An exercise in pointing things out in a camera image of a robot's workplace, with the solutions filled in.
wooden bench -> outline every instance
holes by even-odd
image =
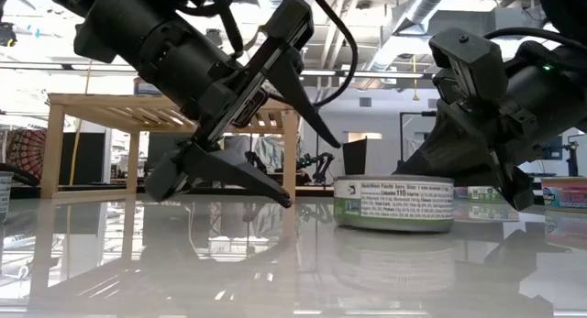
[[[111,95],[51,93],[47,141],[41,180],[41,198],[60,199],[88,195],[121,195],[137,192],[138,142],[141,131],[193,133],[197,127],[169,98],[162,95]],[[69,191],[59,187],[61,144],[65,115],[130,134],[127,188],[124,190]],[[295,162],[298,115],[287,104],[270,100],[243,129],[229,133],[279,134],[285,142],[283,188],[295,200]]]

black cable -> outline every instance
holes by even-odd
[[[287,104],[285,98],[281,97],[279,94],[267,92],[267,96],[272,100],[278,101],[280,103]]]
[[[226,4],[230,6],[234,0],[225,0]],[[199,7],[189,7],[186,5],[178,6],[178,10],[190,16],[218,16],[222,12],[220,5],[214,2],[211,5],[203,5]]]
[[[214,4],[218,7],[218,14],[220,15],[220,19],[224,25],[224,30],[227,32],[228,41],[230,41],[230,45],[234,50],[230,57],[232,57],[234,60],[238,59],[243,55],[244,43],[242,41],[242,36],[240,35],[240,30],[238,30],[237,21],[230,11],[230,4],[227,2],[227,0],[213,1]]]
[[[522,8],[522,11],[524,11],[524,13],[526,13],[530,17],[530,19],[532,19],[534,21],[537,21],[537,22],[542,22],[543,21],[543,20],[538,20],[538,19],[534,18],[534,16],[532,16],[532,14],[530,13],[530,11],[528,11],[528,9],[526,9],[526,8]]]
[[[25,185],[28,185],[31,187],[39,186],[40,181],[35,175],[29,173],[28,171],[22,170],[19,167],[12,166],[7,163],[0,163],[0,171],[12,172],[13,173],[12,177],[16,181],[21,182]]]
[[[540,28],[529,28],[529,27],[511,27],[504,29],[497,29],[491,33],[485,35],[485,38],[499,38],[503,36],[530,36],[535,38],[544,38],[554,42],[558,42],[570,48],[580,49],[587,52],[587,47],[582,45],[580,42],[566,38],[559,33],[555,33],[549,30]]]
[[[327,16],[330,18],[330,20],[332,20],[332,22],[338,27],[338,30],[340,30],[342,35],[344,35],[345,39],[347,40],[347,42],[350,46],[350,53],[352,55],[351,62],[350,62],[349,75],[347,76],[345,81],[342,83],[342,85],[340,85],[340,87],[338,87],[338,89],[334,93],[329,95],[327,98],[314,104],[315,107],[322,107],[326,104],[331,103],[335,99],[337,99],[349,87],[350,82],[352,81],[352,78],[355,76],[355,71],[357,70],[357,64],[359,63],[359,48],[357,47],[357,42],[355,41],[355,38],[352,37],[352,34],[350,33],[347,26],[342,22],[342,20],[340,20],[340,18],[332,10],[332,8],[330,8],[330,5],[328,4],[328,2],[325,0],[315,0],[315,1],[318,4],[318,6],[320,6],[322,11],[324,11],[324,13],[327,14]]]
[[[561,71],[573,71],[580,74],[587,73],[587,66],[585,66],[585,58],[583,56],[575,54],[573,58],[565,58],[535,41],[522,43],[515,55],[518,59],[528,60],[533,64],[544,64]]]

nutrition facts label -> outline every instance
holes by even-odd
[[[346,199],[346,213],[365,217],[399,219],[451,219],[453,189],[450,184],[396,181],[354,181]]]

window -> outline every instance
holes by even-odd
[[[379,133],[351,133],[351,132],[347,133],[347,142],[348,143],[352,143],[357,140],[363,140],[365,138],[367,138],[367,139],[382,139],[383,136],[382,136],[382,134],[379,134]]]

can label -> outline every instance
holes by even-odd
[[[483,221],[519,221],[520,214],[510,206],[500,204],[472,205],[469,218]]]
[[[587,186],[568,185],[542,188],[544,204],[551,207],[587,208]]]
[[[409,220],[451,220],[452,184],[422,181],[335,183],[338,215]]]
[[[469,189],[466,187],[455,188],[455,199],[469,199]]]
[[[498,203],[504,200],[502,194],[491,186],[471,186],[468,192],[469,200],[478,203]]]

